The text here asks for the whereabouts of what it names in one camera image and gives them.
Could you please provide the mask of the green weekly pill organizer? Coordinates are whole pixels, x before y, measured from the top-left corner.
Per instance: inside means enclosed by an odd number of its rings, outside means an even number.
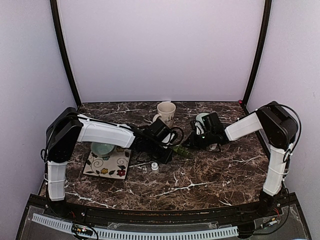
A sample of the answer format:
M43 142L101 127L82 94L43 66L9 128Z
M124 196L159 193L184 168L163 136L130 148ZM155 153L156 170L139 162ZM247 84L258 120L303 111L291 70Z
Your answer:
M187 159L193 158L193 154L181 145L171 146L170 149L174 151L177 155L182 156L184 158L187 158Z

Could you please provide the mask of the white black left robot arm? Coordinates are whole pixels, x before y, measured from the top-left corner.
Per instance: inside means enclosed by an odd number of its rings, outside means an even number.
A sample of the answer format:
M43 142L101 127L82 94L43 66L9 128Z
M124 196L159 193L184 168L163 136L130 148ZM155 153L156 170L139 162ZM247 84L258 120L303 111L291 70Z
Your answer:
M47 196L52 201L51 210L60 218L67 218L71 213L70 206L63 200L67 164L76 143L110 144L146 152L161 163L167 163L172 155L169 147L176 138L175 131L160 119L138 127L89 118L73 107L66 108L47 128L45 148L41 151L47 164Z

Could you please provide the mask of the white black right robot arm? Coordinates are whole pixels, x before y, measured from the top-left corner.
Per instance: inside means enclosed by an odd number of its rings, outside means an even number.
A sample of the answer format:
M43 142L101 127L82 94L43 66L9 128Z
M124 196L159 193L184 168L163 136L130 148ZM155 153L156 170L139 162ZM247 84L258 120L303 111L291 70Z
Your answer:
M214 151L252 133L262 134L269 148L267 177L262 192L275 196L289 172L290 158L302 133L300 116L291 107L272 101L224 126L218 113L200 113L191 121L192 131L183 146Z

